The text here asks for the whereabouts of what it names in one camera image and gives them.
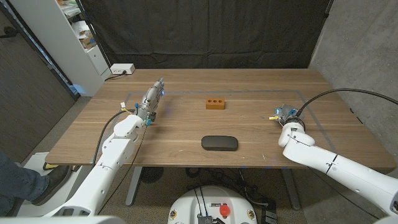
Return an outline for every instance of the cable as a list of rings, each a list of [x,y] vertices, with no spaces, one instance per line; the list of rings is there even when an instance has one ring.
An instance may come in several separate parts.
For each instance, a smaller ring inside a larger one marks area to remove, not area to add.
[[[102,136],[104,135],[104,132],[105,132],[106,127],[108,126],[108,124],[109,124],[115,117],[119,116],[120,114],[122,114],[122,113],[124,113],[124,112],[127,112],[127,111],[122,110],[122,111],[117,112],[115,115],[112,116],[111,119],[108,120],[108,122],[106,122],[106,124],[105,124],[104,128],[102,129],[102,132],[101,132],[101,134],[100,134],[100,136],[99,136],[99,139],[98,139],[97,148],[95,149],[94,158],[93,158],[93,164],[91,165],[91,169],[93,169],[94,166],[95,166],[95,164],[96,164],[97,155],[98,155],[98,151],[99,151],[99,149],[100,149],[100,144],[101,144]]]
[[[201,199],[203,200],[203,205],[205,206],[205,212],[206,212],[206,217],[207,217],[208,214],[207,214],[207,209],[206,209],[206,203],[205,203],[205,198],[203,196],[203,192],[201,191],[201,186],[199,186],[199,189],[200,189]]]
[[[228,168],[228,170],[230,170],[234,175],[236,175],[237,179],[234,179],[232,177],[230,177],[229,175],[226,175],[224,173],[224,170],[221,168],[215,168],[215,169],[209,169],[209,168],[202,168],[201,170],[209,173],[211,175],[212,178],[214,178],[214,180],[207,180],[206,182],[202,180],[202,176],[201,174],[203,172],[200,172],[198,177],[199,180],[201,182],[202,185],[222,185],[224,187],[227,187],[229,189],[233,189],[235,192],[241,194],[242,196],[246,197],[250,202],[262,206],[262,207],[275,207],[275,201],[263,196],[262,194],[260,194],[257,191],[257,186],[255,185],[248,185],[246,183],[246,181],[244,181],[243,175],[239,175],[237,173],[235,173],[232,169]],[[260,196],[260,200],[263,203],[260,202],[256,202],[253,198],[253,194],[257,194],[258,196]]]
[[[358,93],[366,93],[366,94],[369,94],[369,95],[378,96],[378,97],[380,97],[380,98],[383,98],[383,99],[385,99],[385,100],[388,100],[388,101],[390,101],[390,102],[395,103],[396,105],[398,105],[398,101],[397,101],[397,100],[394,100],[394,99],[392,99],[392,98],[389,98],[388,96],[384,96],[384,95],[382,95],[382,94],[380,94],[380,93],[374,93],[374,92],[372,92],[372,91],[358,90],[358,89],[351,89],[351,88],[339,88],[339,89],[329,90],[329,91],[323,92],[323,93],[319,94],[318,96],[313,97],[311,100],[308,100],[308,101],[307,101],[306,103],[304,103],[304,105],[297,111],[297,113],[296,113],[295,116],[296,116],[296,117],[300,116],[301,113],[303,112],[304,108],[305,108],[306,106],[308,106],[312,101],[318,99],[318,98],[321,97],[321,96],[324,96],[324,95],[329,94],[329,93],[334,93],[334,92],[337,92],[337,91],[353,91],[353,92],[358,92]]]
[[[122,184],[122,182],[124,181],[124,179],[127,177],[127,174],[129,173],[130,169],[132,168],[132,164],[134,163],[134,161],[136,160],[137,154],[138,154],[138,150],[141,148],[142,142],[144,142],[144,137],[145,137],[145,133],[147,132],[147,128],[148,126],[145,128],[144,134],[142,134],[142,141],[138,146],[137,149],[137,153],[134,156],[134,159],[131,162],[131,165],[129,167],[129,169],[127,170],[127,172],[124,174],[122,180],[120,181],[120,183],[118,184],[118,186],[116,187],[116,189],[112,192],[111,196],[107,199],[107,201],[105,202],[105,204],[101,207],[101,209],[99,210],[98,214],[100,214],[102,212],[102,209],[104,209],[105,205],[109,202],[109,200],[111,200],[112,196],[115,194],[115,192],[118,190],[118,188],[120,187],[120,185]]]
[[[201,209],[200,209],[200,202],[199,202],[199,198],[198,198],[197,191],[196,191],[195,189],[193,189],[193,191],[195,192],[195,195],[197,196],[198,205],[199,205],[199,211],[200,211],[200,215],[202,216],[202,214],[201,214]]]
[[[113,79],[115,79],[115,78],[117,78],[117,77],[120,77],[120,76],[122,76],[122,75],[125,75],[126,72],[127,72],[127,71],[123,70],[122,74],[116,75],[116,76],[114,76],[114,77],[109,77],[109,78],[107,78],[104,82],[106,82],[106,81],[108,81],[108,80],[113,80]]]
[[[241,175],[242,181],[244,182],[244,178],[243,178],[243,174],[241,172],[241,169],[238,169],[239,174]],[[244,187],[244,193],[246,195],[246,198],[251,201],[252,203],[255,203],[256,205],[264,205],[264,206],[268,206],[268,203],[259,203],[259,202],[255,202],[253,199],[251,199],[248,195],[248,190],[246,189],[246,186]]]
[[[380,219],[379,217],[373,215],[372,213],[366,211],[364,208],[360,207],[359,205],[355,204],[353,201],[351,201],[350,199],[348,199],[347,197],[345,197],[342,193],[340,193],[338,190],[336,190],[332,185],[330,185],[328,182],[326,182],[325,180],[323,180],[323,178],[321,178],[311,167],[310,170],[319,178],[321,179],[325,184],[327,184],[331,189],[333,189],[336,193],[338,193],[339,195],[341,195],[343,198],[345,198],[347,201],[351,202],[353,205],[355,205],[357,208],[361,209],[362,211],[364,211],[365,213],[367,213],[368,215],[371,215],[373,218],[375,219]]]

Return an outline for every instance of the orange block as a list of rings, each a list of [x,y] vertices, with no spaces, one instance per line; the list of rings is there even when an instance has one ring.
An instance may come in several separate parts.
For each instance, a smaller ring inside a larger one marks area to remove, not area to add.
[[[207,98],[206,99],[206,110],[223,110],[225,109],[224,98]]]

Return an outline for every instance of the black shoe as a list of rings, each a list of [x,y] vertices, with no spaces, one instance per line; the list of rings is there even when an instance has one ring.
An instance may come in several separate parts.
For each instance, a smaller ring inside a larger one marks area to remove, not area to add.
[[[6,217],[16,217],[22,203],[24,203],[24,199],[15,198],[14,205],[12,206],[11,210],[6,214]]]
[[[72,173],[71,166],[57,166],[48,175],[49,185],[45,191],[37,199],[32,201],[32,204],[39,206],[47,202],[68,180]]]

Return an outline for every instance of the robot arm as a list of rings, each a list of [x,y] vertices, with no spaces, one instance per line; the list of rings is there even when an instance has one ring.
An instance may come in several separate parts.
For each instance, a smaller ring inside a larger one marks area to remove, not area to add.
[[[154,111],[163,95],[163,87],[162,77],[144,95],[142,103],[137,106],[137,114],[130,114],[115,125],[114,133],[102,146],[102,156],[73,197],[44,217],[93,216],[98,213],[115,173],[134,154],[134,143],[138,139],[137,130],[142,129],[145,124],[149,125],[150,120],[154,119]]]
[[[315,140],[294,119],[284,125],[278,143],[286,158],[325,173],[385,213],[398,215],[398,179],[315,146]]]

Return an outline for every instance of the jeans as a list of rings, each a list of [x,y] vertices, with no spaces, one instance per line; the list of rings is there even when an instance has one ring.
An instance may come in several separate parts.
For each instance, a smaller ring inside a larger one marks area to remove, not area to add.
[[[14,205],[15,198],[32,201],[49,184],[47,175],[17,166],[0,151],[0,216],[5,216]]]

